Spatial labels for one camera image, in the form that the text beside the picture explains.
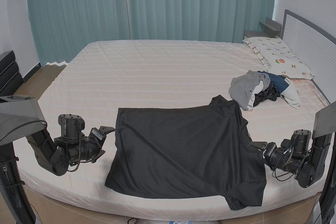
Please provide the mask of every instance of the black garment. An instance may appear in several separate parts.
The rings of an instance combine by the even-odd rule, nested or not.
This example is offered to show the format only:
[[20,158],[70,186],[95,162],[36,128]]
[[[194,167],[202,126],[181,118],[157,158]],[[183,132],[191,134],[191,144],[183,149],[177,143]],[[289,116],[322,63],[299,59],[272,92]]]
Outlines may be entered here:
[[275,87],[274,83],[271,81],[266,90],[255,94],[253,107],[257,106],[260,102],[265,100],[271,100],[275,102],[277,97],[280,97],[280,93],[278,92],[278,89]]
[[235,100],[182,109],[119,108],[105,186],[143,198],[222,195],[231,210],[261,206],[263,153],[249,145]]

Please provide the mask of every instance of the floral pillow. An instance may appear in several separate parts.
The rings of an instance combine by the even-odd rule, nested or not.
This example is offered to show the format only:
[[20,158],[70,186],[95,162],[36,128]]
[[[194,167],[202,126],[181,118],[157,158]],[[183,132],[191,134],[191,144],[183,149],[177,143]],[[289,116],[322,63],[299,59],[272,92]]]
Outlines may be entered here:
[[250,37],[244,43],[258,55],[267,71],[292,79],[312,79],[312,71],[292,53],[281,38]]

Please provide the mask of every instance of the bed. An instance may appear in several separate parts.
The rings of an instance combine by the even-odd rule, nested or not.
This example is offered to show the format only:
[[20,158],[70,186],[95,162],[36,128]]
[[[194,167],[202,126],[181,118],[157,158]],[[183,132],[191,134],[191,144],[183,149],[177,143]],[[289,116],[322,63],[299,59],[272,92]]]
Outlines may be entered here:
[[[305,42],[301,36],[297,37],[301,32],[295,26],[297,21],[302,20],[293,17],[293,14],[285,14],[285,19],[286,16],[288,24],[284,24],[282,37],[285,42],[292,41],[293,48],[299,47]],[[312,41],[312,36],[318,35],[313,27],[309,27],[305,35]],[[292,50],[302,58],[300,50]],[[330,56],[335,52],[336,47],[331,47]],[[315,72],[317,80],[322,81],[323,78],[314,69],[315,64],[309,64],[310,56],[305,59],[305,54],[303,60]],[[319,68],[323,68],[323,64],[319,60]],[[219,94],[231,100],[228,93],[231,79],[249,69],[264,70],[264,66],[245,44],[173,40],[99,41],[88,44],[69,63],[41,96],[39,104],[52,138],[60,136],[57,117],[62,113],[81,115],[86,123],[83,132],[87,135],[92,127],[115,126],[119,107],[201,106],[209,104],[212,97]],[[299,109],[290,107],[279,98],[276,102],[264,101],[253,111],[243,111],[243,117],[249,121],[248,131],[252,140],[274,141],[280,145],[296,129],[312,130],[315,113],[328,105],[327,98],[329,101],[336,100],[334,94],[328,91],[329,86],[323,82],[318,83],[318,90],[313,81],[293,81],[302,101]],[[116,152],[114,142],[114,134],[109,134],[104,144],[106,153],[97,163],[82,164],[77,172],[62,177],[39,167],[32,148],[24,139],[15,141],[14,147],[20,158],[18,167],[21,177],[33,190],[82,208],[152,220],[220,220],[265,212],[315,195],[322,190],[327,175],[325,171],[317,183],[304,189],[294,178],[278,182],[266,167],[267,185],[262,206],[238,211],[230,210],[222,196],[194,199],[132,197],[104,186]],[[326,167],[330,158],[329,150]]]

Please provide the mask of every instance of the wooden floor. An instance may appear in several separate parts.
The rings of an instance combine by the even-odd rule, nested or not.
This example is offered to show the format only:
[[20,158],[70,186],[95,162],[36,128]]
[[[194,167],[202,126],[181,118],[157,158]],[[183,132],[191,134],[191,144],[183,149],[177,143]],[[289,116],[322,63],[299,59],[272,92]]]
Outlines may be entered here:
[[[16,94],[40,98],[43,92],[65,68],[45,65],[23,84]],[[130,217],[99,213],[69,205],[32,191],[25,186],[30,204],[37,210],[43,224],[127,224]],[[314,206],[318,195],[303,201],[253,216],[221,220],[222,224],[304,224]],[[0,223],[15,224],[2,196],[0,196]]]

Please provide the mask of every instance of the white cloth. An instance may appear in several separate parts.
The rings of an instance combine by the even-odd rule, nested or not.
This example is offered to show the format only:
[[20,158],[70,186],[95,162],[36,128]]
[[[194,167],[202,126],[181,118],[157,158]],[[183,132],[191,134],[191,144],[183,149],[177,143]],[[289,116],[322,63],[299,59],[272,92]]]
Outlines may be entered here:
[[283,97],[290,106],[298,109],[301,104],[298,90],[290,79],[285,78],[285,81],[289,86],[281,93],[281,97]]
[[259,92],[261,92],[263,90],[263,87],[264,87],[264,83],[263,83],[262,80],[260,80],[259,84],[252,91],[252,95],[251,95],[251,98],[249,100],[249,104],[247,105],[247,111],[252,111],[253,103],[254,103],[254,100],[255,100],[255,94],[258,94]]
[[[176,41],[116,40],[87,45],[39,99],[52,138],[61,135],[58,115],[77,114],[92,127],[115,126],[119,107],[184,108],[210,103],[221,94],[231,100],[233,77],[263,70],[245,44]],[[312,130],[315,113],[326,102],[310,80],[293,81],[300,91],[301,109],[285,100],[264,102],[253,112],[242,111],[253,141],[280,145],[296,129]],[[266,167],[267,185],[261,207],[230,210],[223,196],[195,199],[145,199],[123,195],[104,186],[116,154],[115,135],[108,134],[106,153],[94,164],[83,163],[74,173],[58,177],[41,168],[26,139],[14,141],[22,180],[33,190],[78,207],[153,220],[218,220],[253,215],[303,200],[321,191],[327,175],[309,188],[292,177],[279,182]],[[330,164],[331,150],[325,160]]]

